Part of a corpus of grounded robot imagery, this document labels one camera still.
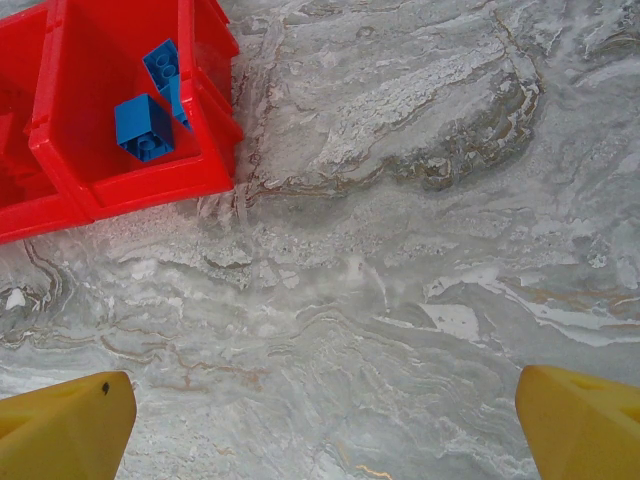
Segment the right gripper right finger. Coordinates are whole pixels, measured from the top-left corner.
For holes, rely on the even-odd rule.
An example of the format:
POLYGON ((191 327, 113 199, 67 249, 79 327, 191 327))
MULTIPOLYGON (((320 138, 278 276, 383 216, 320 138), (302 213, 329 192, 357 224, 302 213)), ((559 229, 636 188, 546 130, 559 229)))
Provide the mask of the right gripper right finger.
POLYGON ((529 365, 515 405, 541 478, 639 477, 638 387, 529 365))

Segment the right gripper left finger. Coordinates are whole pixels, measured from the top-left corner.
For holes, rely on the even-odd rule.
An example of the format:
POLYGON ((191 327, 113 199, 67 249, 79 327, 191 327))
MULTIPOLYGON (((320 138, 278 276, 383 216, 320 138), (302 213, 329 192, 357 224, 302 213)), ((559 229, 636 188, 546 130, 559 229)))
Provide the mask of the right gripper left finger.
POLYGON ((136 419, 123 371, 97 373, 1 401, 3 479, 113 479, 136 419))

